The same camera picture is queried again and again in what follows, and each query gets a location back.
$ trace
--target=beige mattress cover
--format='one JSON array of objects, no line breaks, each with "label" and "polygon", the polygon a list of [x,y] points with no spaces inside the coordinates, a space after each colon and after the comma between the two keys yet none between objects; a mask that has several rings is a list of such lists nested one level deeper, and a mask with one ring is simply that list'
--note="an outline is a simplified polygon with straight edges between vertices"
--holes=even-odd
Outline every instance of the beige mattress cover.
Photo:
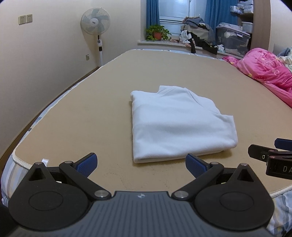
[{"label": "beige mattress cover", "polygon": [[133,162],[130,93],[157,92],[160,85],[186,87],[234,116],[237,147],[202,159],[225,167],[248,163],[270,193],[291,188],[291,180],[265,175],[265,163],[247,151],[250,144],[274,147],[278,137],[292,139],[292,109],[227,62],[167,51],[131,50],[101,67],[45,115],[16,148],[14,160],[29,168],[45,158],[58,166],[94,152],[98,167],[89,178],[112,194],[177,190],[194,179],[184,159]]}]

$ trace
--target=window sill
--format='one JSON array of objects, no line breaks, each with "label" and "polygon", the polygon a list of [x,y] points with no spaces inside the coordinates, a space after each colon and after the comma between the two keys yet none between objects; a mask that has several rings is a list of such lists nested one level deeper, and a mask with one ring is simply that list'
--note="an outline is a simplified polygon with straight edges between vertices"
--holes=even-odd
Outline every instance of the window sill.
[{"label": "window sill", "polygon": [[[161,40],[161,41],[146,41],[146,40],[143,40],[143,41],[138,41],[138,44],[155,44],[155,45],[177,46],[177,47],[187,48],[182,43],[174,43],[174,42],[169,42],[169,41],[166,41],[166,40]],[[202,47],[195,46],[195,48],[199,49],[199,50],[203,50]],[[218,51],[217,54],[224,55],[224,56],[232,56],[232,57],[235,57],[237,59],[242,59],[242,57],[240,57],[240,56],[236,56],[236,55],[233,55],[233,54],[230,54],[230,53],[226,53],[226,52]]]}]

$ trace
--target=white tag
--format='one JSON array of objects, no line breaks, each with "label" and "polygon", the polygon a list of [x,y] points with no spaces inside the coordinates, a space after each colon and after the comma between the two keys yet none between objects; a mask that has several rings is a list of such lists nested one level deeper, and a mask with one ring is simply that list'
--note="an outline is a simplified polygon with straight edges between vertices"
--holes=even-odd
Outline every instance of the white tag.
[{"label": "white tag", "polygon": [[47,160],[47,159],[42,159],[41,161],[42,161],[42,162],[45,164],[45,166],[47,167],[49,160]]}]

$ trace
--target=white wall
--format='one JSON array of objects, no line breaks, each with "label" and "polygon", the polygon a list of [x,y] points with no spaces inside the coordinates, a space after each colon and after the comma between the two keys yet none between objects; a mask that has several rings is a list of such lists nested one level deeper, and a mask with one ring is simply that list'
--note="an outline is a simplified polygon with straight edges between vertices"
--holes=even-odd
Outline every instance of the white wall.
[{"label": "white wall", "polygon": [[292,12],[281,0],[271,0],[269,51],[292,46]]},{"label": "white wall", "polygon": [[141,38],[145,40],[145,29],[146,29],[146,0],[141,0]]},{"label": "white wall", "polygon": [[[108,62],[137,48],[144,17],[140,4],[140,0],[4,0],[0,4],[0,156],[51,100],[99,65],[94,37],[80,28],[82,14],[93,7],[110,14],[111,25],[102,35]],[[27,14],[33,14],[33,22],[18,25],[18,16]]]}]

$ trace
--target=standing fan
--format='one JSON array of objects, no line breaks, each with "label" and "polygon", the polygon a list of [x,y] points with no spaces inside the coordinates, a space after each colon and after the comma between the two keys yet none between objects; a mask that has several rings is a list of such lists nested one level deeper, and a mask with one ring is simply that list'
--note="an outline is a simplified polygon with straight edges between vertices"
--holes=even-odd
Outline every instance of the standing fan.
[{"label": "standing fan", "polygon": [[88,34],[97,35],[97,46],[99,50],[100,64],[102,60],[102,41],[100,35],[107,31],[110,26],[110,16],[102,8],[91,8],[81,17],[81,28]]}]

